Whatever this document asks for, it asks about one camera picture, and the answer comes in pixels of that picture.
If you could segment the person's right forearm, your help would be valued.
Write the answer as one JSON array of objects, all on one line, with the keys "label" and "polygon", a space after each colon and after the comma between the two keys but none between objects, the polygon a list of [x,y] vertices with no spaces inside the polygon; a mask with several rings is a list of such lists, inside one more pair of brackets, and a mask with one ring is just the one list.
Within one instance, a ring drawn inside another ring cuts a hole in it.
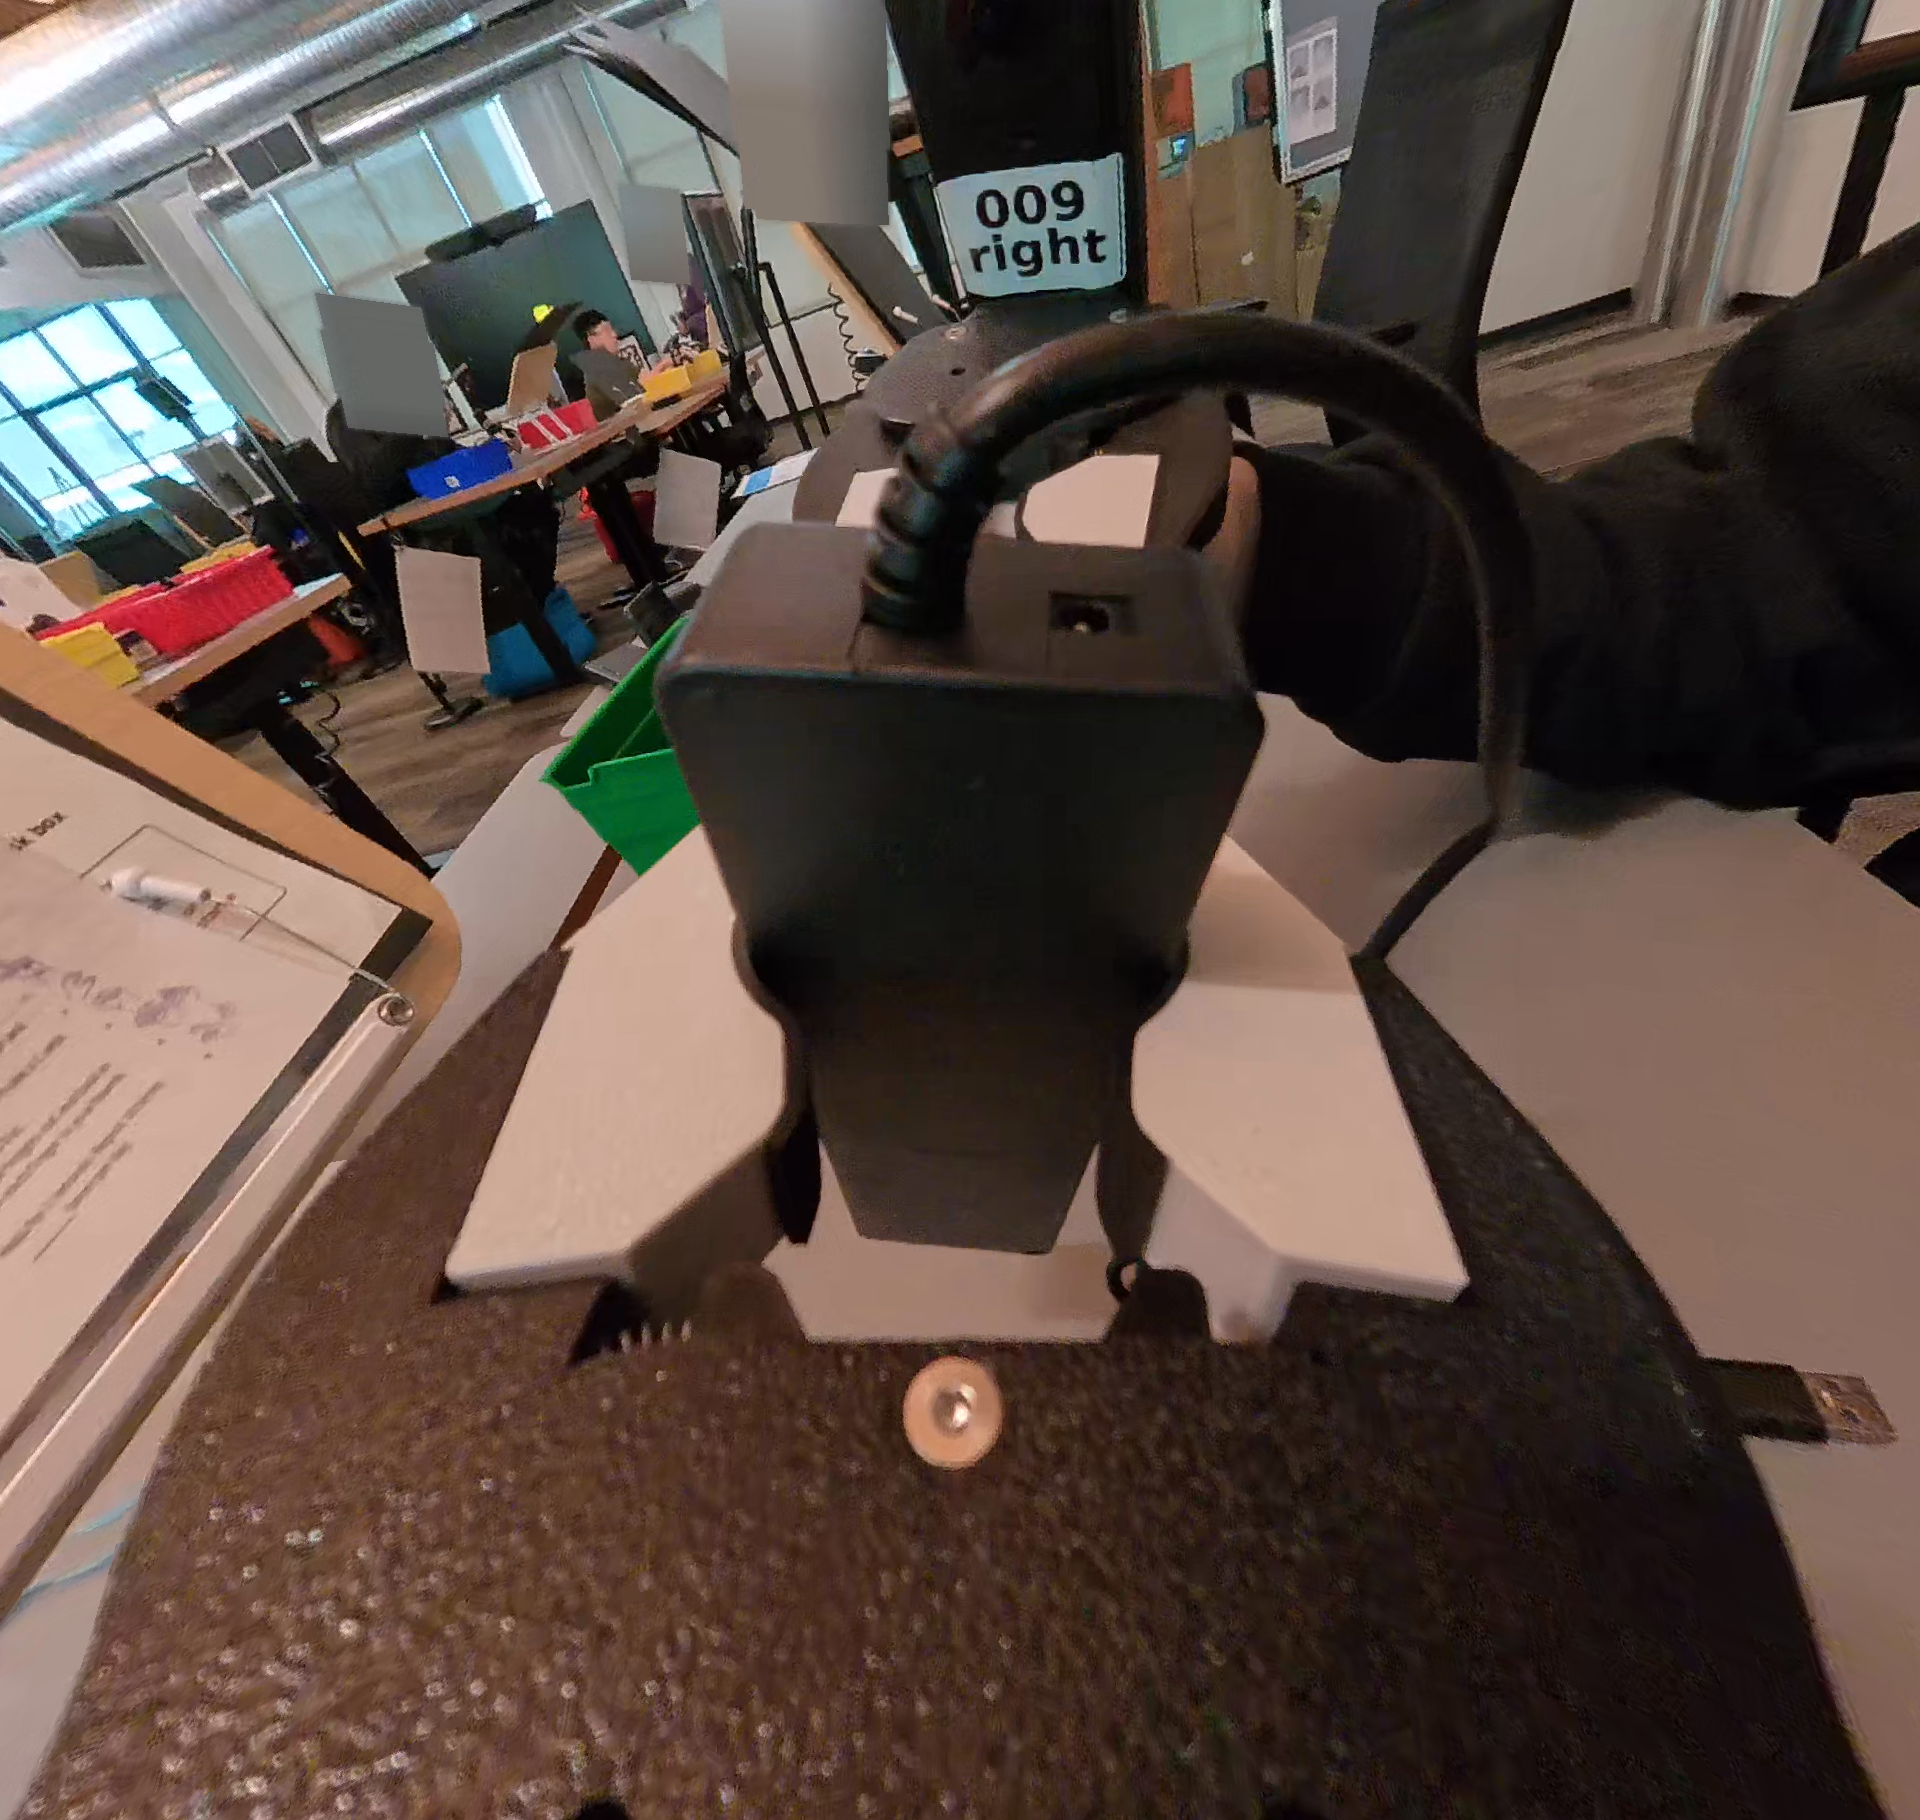
[{"label": "person's right forearm", "polygon": [[[1800,806],[1916,779],[1918,229],[1759,322],[1682,436],[1550,481],[1528,541],[1536,772]],[[1437,499],[1378,438],[1237,443],[1262,691],[1377,761],[1475,754],[1475,616]]]}]

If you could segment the person's right hand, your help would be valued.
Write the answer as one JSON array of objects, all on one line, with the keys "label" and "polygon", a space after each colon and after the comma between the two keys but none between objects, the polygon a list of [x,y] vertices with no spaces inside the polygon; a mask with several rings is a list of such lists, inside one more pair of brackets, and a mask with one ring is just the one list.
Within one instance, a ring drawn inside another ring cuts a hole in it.
[{"label": "person's right hand", "polygon": [[1253,461],[1250,443],[1234,443],[1212,536],[1198,549],[1234,618],[1244,618],[1259,559],[1262,513]]}]

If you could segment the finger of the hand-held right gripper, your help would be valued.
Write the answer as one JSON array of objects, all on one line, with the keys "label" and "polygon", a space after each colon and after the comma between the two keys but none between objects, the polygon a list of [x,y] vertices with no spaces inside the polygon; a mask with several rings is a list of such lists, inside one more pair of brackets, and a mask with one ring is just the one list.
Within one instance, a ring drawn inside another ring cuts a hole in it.
[{"label": "finger of the hand-held right gripper", "polygon": [[939,534],[941,493],[912,470],[860,470],[830,515],[830,524],[887,534]]},{"label": "finger of the hand-held right gripper", "polygon": [[1159,459],[1152,454],[1091,456],[1034,482],[1018,504],[1018,536],[1046,545],[1146,547]]}]

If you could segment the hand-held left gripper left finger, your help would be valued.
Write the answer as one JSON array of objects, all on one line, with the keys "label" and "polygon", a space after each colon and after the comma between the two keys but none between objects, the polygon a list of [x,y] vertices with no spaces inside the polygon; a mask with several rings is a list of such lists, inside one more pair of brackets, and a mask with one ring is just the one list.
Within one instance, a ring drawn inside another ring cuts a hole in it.
[{"label": "hand-held left gripper left finger", "polygon": [[723,1270],[807,1242],[819,1202],[803,1063],[696,827],[562,950],[444,1283],[694,1306]]}]

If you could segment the white card sign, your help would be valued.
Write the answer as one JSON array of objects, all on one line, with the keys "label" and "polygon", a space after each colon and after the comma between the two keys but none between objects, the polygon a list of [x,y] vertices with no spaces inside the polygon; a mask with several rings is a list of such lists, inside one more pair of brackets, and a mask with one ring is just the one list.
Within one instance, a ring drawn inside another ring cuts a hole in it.
[{"label": "white card sign", "polygon": [[705,456],[659,450],[653,538],[659,547],[705,554],[718,534],[725,470]]},{"label": "white card sign", "polygon": [[398,545],[394,566],[398,611],[412,670],[484,681],[491,658],[480,563],[467,556]]}]

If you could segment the large black display screen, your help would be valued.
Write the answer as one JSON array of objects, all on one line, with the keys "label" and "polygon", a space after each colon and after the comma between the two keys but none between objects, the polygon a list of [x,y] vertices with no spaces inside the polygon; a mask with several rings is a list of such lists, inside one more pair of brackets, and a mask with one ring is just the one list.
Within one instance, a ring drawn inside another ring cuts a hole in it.
[{"label": "large black display screen", "polygon": [[457,259],[421,261],[398,273],[398,291],[419,309],[446,368],[467,365],[492,391],[523,338],[542,322],[534,309],[575,302],[646,352],[655,336],[637,307],[598,209],[591,202],[562,207],[494,245]]}]

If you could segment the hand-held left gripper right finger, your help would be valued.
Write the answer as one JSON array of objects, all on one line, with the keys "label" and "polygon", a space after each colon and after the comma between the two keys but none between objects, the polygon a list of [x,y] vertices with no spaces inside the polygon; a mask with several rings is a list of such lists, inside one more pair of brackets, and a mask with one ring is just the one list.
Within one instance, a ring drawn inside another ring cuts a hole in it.
[{"label": "hand-held left gripper right finger", "polygon": [[1343,943],[1232,840],[1109,1117],[1107,1245],[1185,1274],[1221,1343],[1271,1342],[1307,1286],[1468,1286]]}]

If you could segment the green plastic bin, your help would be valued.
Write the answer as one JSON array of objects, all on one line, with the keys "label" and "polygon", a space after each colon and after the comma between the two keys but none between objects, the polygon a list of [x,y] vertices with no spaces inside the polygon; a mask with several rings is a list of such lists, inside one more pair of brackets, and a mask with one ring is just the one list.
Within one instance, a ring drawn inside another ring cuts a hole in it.
[{"label": "green plastic bin", "polygon": [[541,775],[637,877],[698,825],[655,699],[687,624],[682,616],[642,650]]}]

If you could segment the black office chair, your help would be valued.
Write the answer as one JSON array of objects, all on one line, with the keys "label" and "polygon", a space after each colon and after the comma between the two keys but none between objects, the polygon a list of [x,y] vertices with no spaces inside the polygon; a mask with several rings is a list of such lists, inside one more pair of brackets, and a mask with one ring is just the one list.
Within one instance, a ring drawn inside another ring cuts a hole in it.
[{"label": "black office chair", "polygon": [[1310,322],[1396,349],[1475,416],[1478,340],[1575,0],[1393,0],[1375,22]]}]

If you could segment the grey notice board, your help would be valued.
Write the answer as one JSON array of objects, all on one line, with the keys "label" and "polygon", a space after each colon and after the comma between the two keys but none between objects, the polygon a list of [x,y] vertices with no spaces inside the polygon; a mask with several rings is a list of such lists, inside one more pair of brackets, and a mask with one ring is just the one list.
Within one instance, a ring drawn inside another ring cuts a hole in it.
[{"label": "grey notice board", "polygon": [[1260,0],[1277,179],[1294,186],[1352,156],[1377,15],[1393,0]]}]

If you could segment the small blue plastic bin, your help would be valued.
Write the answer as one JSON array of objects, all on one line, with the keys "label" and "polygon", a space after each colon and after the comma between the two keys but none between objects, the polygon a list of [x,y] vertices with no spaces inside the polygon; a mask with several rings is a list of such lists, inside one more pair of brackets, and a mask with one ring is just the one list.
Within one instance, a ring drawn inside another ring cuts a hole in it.
[{"label": "small blue plastic bin", "polygon": [[492,488],[516,465],[514,452],[500,438],[457,445],[435,459],[407,468],[412,495],[421,502],[442,502],[460,493]]}]

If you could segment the black multi-port usb hub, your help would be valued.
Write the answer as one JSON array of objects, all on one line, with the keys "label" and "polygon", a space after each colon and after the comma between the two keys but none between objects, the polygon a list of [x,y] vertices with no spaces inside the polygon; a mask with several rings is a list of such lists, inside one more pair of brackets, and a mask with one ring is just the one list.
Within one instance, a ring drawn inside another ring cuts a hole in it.
[{"label": "black multi-port usb hub", "polygon": [[960,624],[868,536],[732,541],[655,695],[859,1233],[1048,1252],[1262,738],[1185,549],[982,541]]}]

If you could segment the framed sign on easel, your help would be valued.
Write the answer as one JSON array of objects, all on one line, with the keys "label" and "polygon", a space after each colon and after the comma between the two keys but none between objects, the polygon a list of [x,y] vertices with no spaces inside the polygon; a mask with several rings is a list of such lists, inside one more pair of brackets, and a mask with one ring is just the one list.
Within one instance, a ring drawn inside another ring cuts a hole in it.
[{"label": "framed sign on easel", "polygon": [[1918,0],[1819,0],[1791,109],[1857,104],[1818,277],[1857,261],[1905,95],[1918,84]]}]

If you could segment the wooden instruction board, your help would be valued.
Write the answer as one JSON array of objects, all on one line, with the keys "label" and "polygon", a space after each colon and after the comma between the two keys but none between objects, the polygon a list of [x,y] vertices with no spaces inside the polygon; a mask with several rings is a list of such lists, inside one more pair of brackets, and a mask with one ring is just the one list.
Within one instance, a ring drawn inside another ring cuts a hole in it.
[{"label": "wooden instruction board", "polygon": [[432,879],[3,631],[1,1586],[419,1040]]}]

